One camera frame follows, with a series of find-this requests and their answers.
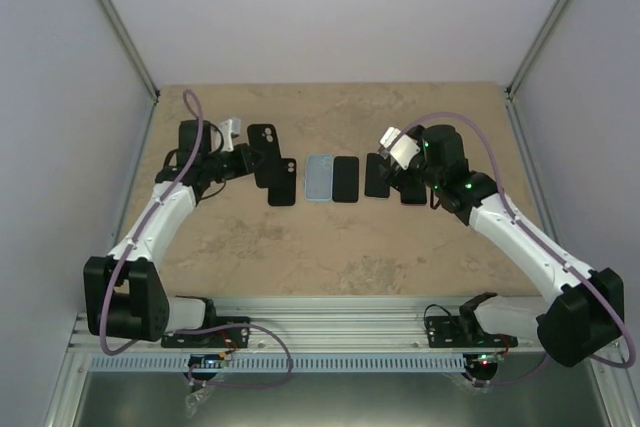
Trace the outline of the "light blue phone case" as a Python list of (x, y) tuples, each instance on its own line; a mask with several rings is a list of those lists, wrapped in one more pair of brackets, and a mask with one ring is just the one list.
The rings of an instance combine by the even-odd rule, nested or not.
[(311, 154), (305, 165), (304, 195), (308, 201), (330, 201), (333, 188), (334, 157), (331, 154)]

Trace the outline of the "phone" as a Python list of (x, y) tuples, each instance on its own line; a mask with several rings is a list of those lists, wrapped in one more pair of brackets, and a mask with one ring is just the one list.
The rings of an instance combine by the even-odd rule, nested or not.
[(280, 185), (283, 177), (278, 134), (273, 124), (250, 124), (247, 127), (249, 145), (259, 154), (254, 170), (258, 188), (269, 189)]
[(282, 158), (268, 187), (267, 203), (271, 207), (291, 207), (296, 203), (297, 162)]

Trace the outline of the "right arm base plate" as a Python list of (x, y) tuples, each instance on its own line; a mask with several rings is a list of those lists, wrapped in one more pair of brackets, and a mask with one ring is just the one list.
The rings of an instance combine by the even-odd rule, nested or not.
[(423, 325), (431, 348), (486, 348), (507, 350), (517, 347), (516, 337), (491, 334), (480, 327), (475, 307), (464, 304), (454, 314), (439, 304), (429, 304), (423, 311)]

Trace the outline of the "silver-edged black smartphone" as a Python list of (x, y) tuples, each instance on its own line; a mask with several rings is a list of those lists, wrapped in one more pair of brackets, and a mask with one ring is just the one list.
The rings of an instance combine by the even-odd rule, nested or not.
[(385, 180), (388, 162), (377, 153), (368, 153), (365, 166), (364, 195), (367, 198), (388, 199), (390, 186)]

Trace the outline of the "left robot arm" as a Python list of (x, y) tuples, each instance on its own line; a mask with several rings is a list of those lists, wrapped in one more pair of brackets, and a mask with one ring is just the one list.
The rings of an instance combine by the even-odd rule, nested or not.
[(107, 255), (90, 257), (83, 268), (87, 324), (93, 335), (155, 342), (184, 331), (197, 346), (216, 340), (219, 323), (212, 302), (169, 297), (159, 269), (181, 224), (209, 198), (209, 188), (253, 174), (261, 156), (248, 144), (235, 143), (240, 132), (237, 118), (219, 124), (180, 123), (178, 146), (166, 155), (143, 212)]

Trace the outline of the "black smartphone from purple case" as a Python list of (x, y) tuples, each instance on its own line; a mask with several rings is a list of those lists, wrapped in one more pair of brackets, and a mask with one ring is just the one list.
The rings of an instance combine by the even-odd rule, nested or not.
[(427, 204), (427, 190), (424, 184), (406, 184), (400, 189), (400, 201), (405, 206), (425, 206)]

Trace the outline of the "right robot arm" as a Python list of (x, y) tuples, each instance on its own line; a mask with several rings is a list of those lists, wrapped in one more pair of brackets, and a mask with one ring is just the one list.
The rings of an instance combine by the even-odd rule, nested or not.
[(481, 346), (499, 334), (535, 340), (553, 360), (572, 367), (628, 338), (621, 277), (562, 249), (514, 206), (497, 175), (472, 170), (453, 126), (390, 127), (379, 145), (388, 184), (428, 188), (437, 206), (498, 247), (539, 292), (530, 301), (494, 293), (472, 298), (459, 309), (464, 342)]

